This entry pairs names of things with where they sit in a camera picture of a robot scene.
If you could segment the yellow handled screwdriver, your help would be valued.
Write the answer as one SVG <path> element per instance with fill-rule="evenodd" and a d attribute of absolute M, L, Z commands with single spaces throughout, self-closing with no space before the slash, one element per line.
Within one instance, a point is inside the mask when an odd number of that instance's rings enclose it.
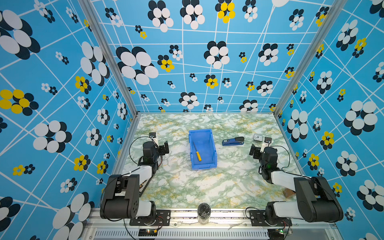
<path fill-rule="evenodd" d="M 195 148 L 195 150 L 196 150 L 197 158 L 198 158 L 199 162 L 201 162 L 201 161 L 202 161 L 202 157 L 201 157 L 200 152 L 198 151 L 198 149 L 197 149 L 197 147 L 196 147 L 195 142 L 193 142 L 193 145 L 194 145 L 194 148 Z"/>

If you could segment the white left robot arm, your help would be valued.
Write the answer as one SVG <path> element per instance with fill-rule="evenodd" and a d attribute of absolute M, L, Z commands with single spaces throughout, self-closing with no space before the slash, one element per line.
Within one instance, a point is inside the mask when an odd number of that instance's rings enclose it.
<path fill-rule="evenodd" d="M 141 201 L 140 197 L 162 164 L 163 156 L 169 153 L 169 145 L 168 142 L 160 145 L 155 132 L 147 138 L 137 167 L 127 174 L 109 177 L 100 201 L 102 219 L 112 222 L 131 219 L 147 225 L 158 219 L 155 203 Z"/>

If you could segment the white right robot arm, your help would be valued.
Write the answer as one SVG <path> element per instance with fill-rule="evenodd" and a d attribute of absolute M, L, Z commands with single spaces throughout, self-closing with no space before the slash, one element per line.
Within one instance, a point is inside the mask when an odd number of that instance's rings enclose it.
<path fill-rule="evenodd" d="M 285 219 L 309 223 L 336 223 L 343 219 L 342 207 L 324 177 L 307 177 L 283 171 L 278 168 L 278 151 L 274 147 L 259 148 L 252 145 L 250 156 L 259 160 L 259 174 L 267 183 L 296 194 L 295 201 L 267 203 L 265 220 L 269 225 L 276 225 Z"/>

